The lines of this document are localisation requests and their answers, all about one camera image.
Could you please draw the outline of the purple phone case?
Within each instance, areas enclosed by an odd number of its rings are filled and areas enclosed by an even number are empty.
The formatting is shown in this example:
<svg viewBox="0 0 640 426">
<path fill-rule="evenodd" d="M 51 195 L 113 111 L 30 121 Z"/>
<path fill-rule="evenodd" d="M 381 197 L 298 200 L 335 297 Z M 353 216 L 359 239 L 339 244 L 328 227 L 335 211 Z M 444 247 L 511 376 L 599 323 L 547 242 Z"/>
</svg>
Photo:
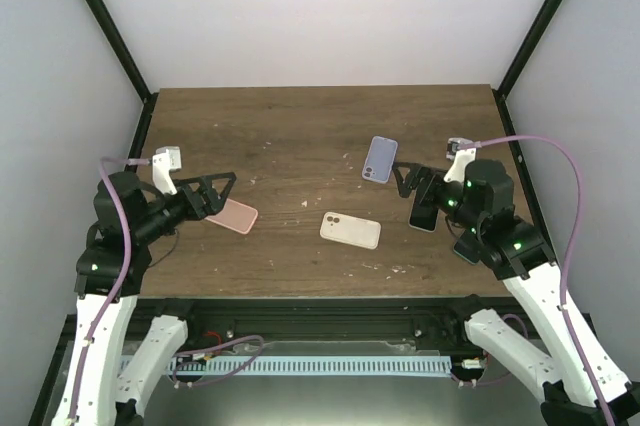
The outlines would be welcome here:
<svg viewBox="0 0 640 426">
<path fill-rule="evenodd" d="M 367 181 L 386 184 L 391 175 L 397 149 L 398 143 L 395 140 L 374 136 L 362 168 L 362 178 Z"/>
</svg>

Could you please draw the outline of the black phone silver edge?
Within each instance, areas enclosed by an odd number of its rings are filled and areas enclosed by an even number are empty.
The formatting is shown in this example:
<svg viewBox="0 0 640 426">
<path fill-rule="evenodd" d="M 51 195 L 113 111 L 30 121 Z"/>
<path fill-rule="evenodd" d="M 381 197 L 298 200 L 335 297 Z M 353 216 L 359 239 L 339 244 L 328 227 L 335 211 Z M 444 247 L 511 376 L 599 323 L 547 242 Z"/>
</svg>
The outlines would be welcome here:
<svg viewBox="0 0 640 426">
<path fill-rule="evenodd" d="M 439 210 L 431 203 L 421 204 L 420 201 L 415 198 L 408 224 L 410 227 L 432 233 L 436 230 Z"/>
</svg>

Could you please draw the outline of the beige phone case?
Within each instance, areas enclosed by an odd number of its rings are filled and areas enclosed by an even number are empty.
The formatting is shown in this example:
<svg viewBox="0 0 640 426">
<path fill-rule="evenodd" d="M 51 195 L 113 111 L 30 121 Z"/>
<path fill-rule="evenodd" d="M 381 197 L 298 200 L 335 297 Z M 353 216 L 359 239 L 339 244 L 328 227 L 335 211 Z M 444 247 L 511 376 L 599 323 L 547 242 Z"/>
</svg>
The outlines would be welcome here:
<svg viewBox="0 0 640 426">
<path fill-rule="evenodd" d="M 319 234 L 329 241 L 374 250 L 379 244 L 381 225 L 368 219 L 327 212 L 321 222 Z"/>
</svg>

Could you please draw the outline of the black phone green edge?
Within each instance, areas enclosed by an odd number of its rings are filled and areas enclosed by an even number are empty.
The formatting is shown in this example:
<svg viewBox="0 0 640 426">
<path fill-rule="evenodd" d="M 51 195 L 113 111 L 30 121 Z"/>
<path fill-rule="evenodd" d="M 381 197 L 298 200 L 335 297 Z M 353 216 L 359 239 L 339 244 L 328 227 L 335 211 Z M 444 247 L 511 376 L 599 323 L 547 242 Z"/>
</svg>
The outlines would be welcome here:
<svg viewBox="0 0 640 426">
<path fill-rule="evenodd" d="M 479 262 L 479 255 L 477 251 L 473 247 L 467 245 L 461 239 L 455 242 L 453 246 L 453 252 L 472 265 L 476 265 Z"/>
</svg>

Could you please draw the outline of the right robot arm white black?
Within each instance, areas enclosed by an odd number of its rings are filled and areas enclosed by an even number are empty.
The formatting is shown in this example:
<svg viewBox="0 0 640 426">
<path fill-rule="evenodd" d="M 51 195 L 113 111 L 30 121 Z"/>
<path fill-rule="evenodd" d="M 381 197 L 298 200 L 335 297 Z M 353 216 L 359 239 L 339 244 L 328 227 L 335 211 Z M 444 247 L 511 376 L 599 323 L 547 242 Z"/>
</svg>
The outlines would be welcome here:
<svg viewBox="0 0 640 426">
<path fill-rule="evenodd" d="M 473 343 L 488 352 L 538 400 L 548 425 L 625 425 L 638 414 L 638 382 L 615 364 L 561 291 L 555 255 L 539 230 L 516 215 L 514 182 L 501 162 L 457 159 L 447 171 L 395 162 L 392 171 L 400 196 L 414 198 L 428 230 L 440 214 L 462 227 L 456 252 L 493 272 L 546 348 L 475 296 L 444 324 L 451 346 Z"/>
</svg>

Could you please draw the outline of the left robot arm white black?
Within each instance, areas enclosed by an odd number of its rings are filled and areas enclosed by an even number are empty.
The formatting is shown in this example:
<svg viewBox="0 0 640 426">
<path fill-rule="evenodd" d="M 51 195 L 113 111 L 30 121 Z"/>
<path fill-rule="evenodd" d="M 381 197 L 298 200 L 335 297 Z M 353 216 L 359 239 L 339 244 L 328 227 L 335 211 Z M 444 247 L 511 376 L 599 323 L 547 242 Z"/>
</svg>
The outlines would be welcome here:
<svg viewBox="0 0 640 426">
<path fill-rule="evenodd" d="M 164 193 L 133 171 L 105 175 L 94 197 L 97 220 L 76 264 L 77 325 L 55 425 L 140 425 L 152 392 L 179 348 L 196 348 L 203 323 L 186 306 L 156 316 L 128 365 L 124 340 L 150 246 L 186 221 L 222 211 L 236 176 L 232 172 L 177 181 Z"/>
</svg>

